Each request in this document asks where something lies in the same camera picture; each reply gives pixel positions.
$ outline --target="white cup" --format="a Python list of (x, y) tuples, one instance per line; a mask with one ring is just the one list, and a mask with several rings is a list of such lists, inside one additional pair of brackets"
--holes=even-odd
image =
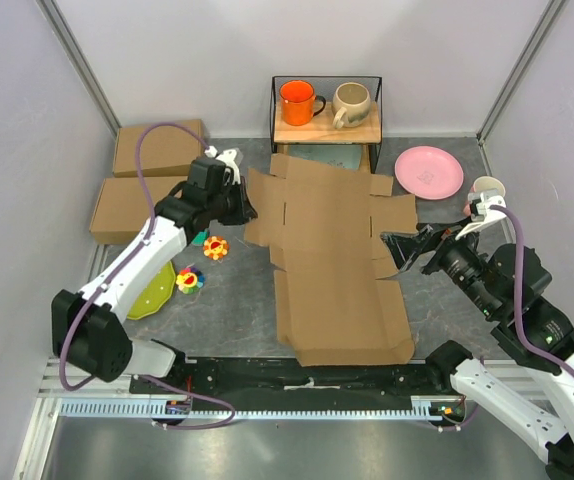
[(343, 83), (336, 89), (331, 107), (334, 128), (357, 127), (371, 112), (369, 90), (360, 83)]
[[(474, 180), (474, 184), (471, 186), (471, 189), (469, 191), (472, 193), (478, 193), (478, 192), (484, 192), (485, 190), (493, 190), (493, 189), (498, 190), (498, 193), (500, 193), (501, 197), (505, 196), (506, 191), (503, 182), (501, 182), (497, 178), (489, 176), (478, 177), (476, 180)], [(463, 208), (463, 213), (468, 217), (471, 215), (471, 207), (469, 206), (469, 202), (465, 204), (465, 208)]]

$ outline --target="mug handle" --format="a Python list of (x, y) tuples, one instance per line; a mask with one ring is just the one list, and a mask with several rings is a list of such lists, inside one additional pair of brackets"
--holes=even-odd
[(347, 113), (347, 109), (345, 107), (340, 107), (340, 110), (336, 112), (336, 116), (334, 117), (334, 128), (343, 128), (345, 126), (345, 122), (343, 122), (343, 115)]
[(314, 117), (318, 115), (320, 112), (322, 112), (325, 109), (325, 105), (327, 105), (327, 100), (325, 100), (325, 97), (323, 97), (322, 95), (316, 95), (316, 99), (314, 101), (316, 100), (318, 100), (319, 102), (323, 102), (323, 106), (314, 112), (313, 115)]

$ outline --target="orange mug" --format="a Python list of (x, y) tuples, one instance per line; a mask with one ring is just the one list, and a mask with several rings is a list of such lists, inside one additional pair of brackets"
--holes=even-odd
[[(314, 112), (314, 102), (323, 102), (323, 106)], [(304, 80), (292, 80), (280, 87), (280, 101), (283, 121), (289, 125), (305, 125), (325, 109), (324, 97), (314, 93), (311, 83)]]

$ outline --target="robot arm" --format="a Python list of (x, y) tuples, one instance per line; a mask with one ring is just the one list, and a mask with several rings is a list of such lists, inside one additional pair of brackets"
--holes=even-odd
[(439, 347), (427, 363), (441, 373), (446, 384), (516, 433), (547, 465), (550, 478), (574, 479), (574, 328), (567, 316), (542, 297), (552, 277), (535, 251), (525, 248), (521, 312), (524, 335), (531, 346), (557, 361), (534, 354), (533, 348), (526, 348), (520, 341), (514, 321), (516, 246), (503, 245), (489, 259), (476, 252), (479, 232), (505, 217), (492, 208), (504, 207), (504, 200), (495, 191), (470, 194), (469, 200), (471, 218), (419, 226), (420, 232), (413, 237), (383, 233), (381, 238), (401, 272), (421, 254), (435, 252), (421, 272), (445, 272), (487, 321), (497, 323), (492, 335), (539, 384), (558, 417), (513, 392), (456, 342)]
[(71, 342), (67, 362), (111, 382), (123, 373), (164, 377), (175, 353), (156, 342), (129, 339), (122, 327), (131, 305), (160, 269), (212, 220), (242, 225), (257, 214), (247, 198), (237, 149), (194, 160), (186, 182), (156, 205), (150, 221), (121, 255), (77, 293), (62, 290), (52, 302), (52, 347), (60, 355), (75, 317), (93, 298)]

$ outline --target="pink plate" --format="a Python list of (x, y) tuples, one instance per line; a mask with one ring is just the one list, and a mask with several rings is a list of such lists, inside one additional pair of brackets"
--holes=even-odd
[(414, 147), (396, 160), (396, 179), (409, 193), (426, 200), (451, 197), (463, 184), (463, 168), (440, 148)]

